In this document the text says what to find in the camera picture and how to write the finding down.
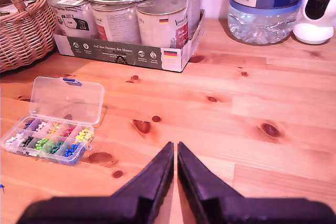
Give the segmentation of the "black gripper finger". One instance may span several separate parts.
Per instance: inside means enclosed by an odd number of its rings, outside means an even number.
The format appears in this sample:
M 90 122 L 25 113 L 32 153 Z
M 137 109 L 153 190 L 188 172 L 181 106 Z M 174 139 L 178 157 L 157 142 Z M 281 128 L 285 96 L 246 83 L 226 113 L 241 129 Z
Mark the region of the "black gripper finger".
M 154 223 L 174 176 L 168 142 L 146 167 L 111 196 L 112 223 Z
M 197 223 L 226 223 L 221 200 L 242 195 L 212 173 L 183 143 L 177 145 L 177 172 Z

